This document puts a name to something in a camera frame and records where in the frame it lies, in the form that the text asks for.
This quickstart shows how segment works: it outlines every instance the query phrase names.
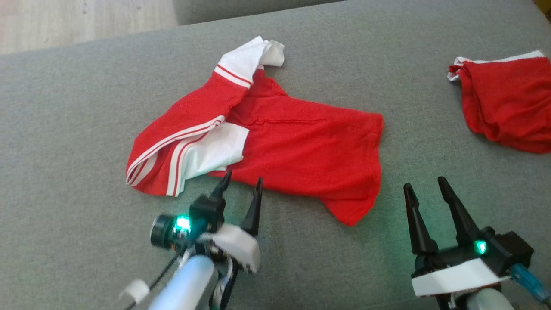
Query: wooden floor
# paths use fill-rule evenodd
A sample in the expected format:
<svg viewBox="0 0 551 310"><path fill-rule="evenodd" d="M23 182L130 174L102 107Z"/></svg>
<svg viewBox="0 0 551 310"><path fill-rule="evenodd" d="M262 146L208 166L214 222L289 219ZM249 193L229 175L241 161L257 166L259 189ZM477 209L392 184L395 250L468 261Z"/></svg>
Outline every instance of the wooden floor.
<svg viewBox="0 0 551 310"><path fill-rule="evenodd" d="M0 0L0 54L177 26L173 0Z"/></svg>

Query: clothing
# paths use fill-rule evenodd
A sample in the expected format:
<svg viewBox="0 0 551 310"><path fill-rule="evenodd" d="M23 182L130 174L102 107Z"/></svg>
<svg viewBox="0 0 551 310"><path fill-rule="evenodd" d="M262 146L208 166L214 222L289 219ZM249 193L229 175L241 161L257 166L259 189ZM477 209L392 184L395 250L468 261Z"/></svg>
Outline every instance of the clothing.
<svg viewBox="0 0 551 310"><path fill-rule="evenodd" d="M282 63L283 45L260 37L225 54L205 86L136 138L127 182L177 196L185 179L227 167L246 184L263 177L266 189L319 197L356 224L379 193L382 115L288 96L262 66Z"/></svg>
<svg viewBox="0 0 551 310"><path fill-rule="evenodd" d="M551 152L551 63L539 51L497 61L458 57L467 126L487 139L532 153Z"/></svg>

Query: gray cushion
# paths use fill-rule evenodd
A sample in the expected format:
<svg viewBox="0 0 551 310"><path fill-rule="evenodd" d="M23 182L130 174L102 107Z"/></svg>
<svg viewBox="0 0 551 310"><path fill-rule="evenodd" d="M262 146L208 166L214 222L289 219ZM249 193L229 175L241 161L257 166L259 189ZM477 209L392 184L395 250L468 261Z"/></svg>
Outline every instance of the gray cushion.
<svg viewBox="0 0 551 310"><path fill-rule="evenodd" d="M341 0L174 0L179 25L241 17Z"/></svg>
<svg viewBox="0 0 551 310"><path fill-rule="evenodd" d="M432 236L451 246L439 175L480 227L528 241L531 269L551 286L551 156L472 134L446 79L459 55L549 55L545 17L530 1L350 1L1 56L1 308L122 309L131 280L152 281L172 254L149 244L151 222L187 212L217 180L187 181L177 199L141 194L125 185L133 139L256 35L287 45L268 74L290 95L384 115L382 187L353 228L317 199L266 191L262 266L240 275L231 309L436 308L411 288L402 186L413 184ZM250 192L231 184L228 222ZM530 299L513 283L504 291Z"/></svg>

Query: green light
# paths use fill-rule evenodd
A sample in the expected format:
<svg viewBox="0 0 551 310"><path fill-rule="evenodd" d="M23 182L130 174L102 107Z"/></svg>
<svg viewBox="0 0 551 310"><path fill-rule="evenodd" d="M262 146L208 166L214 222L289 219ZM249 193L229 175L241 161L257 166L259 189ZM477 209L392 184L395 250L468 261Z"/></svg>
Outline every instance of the green light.
<svg viewBox="0 0 551 310"><path fill-rule="evenodd" d="M485 241L476 241L474 242L474 249L478 254L482 255L486 253L486 250L488 249L488 247L486 246Z"/></svg>
<svg viewBox="0 0 551 310"><path fill-rule="evenodd" d="M191 230L191 227L190 227L190 219L185 217L185 216L179 216L176 218L176 223L174 224L174 228L176 228L176 230L186 230L186 231L190 231Z"/></svg>

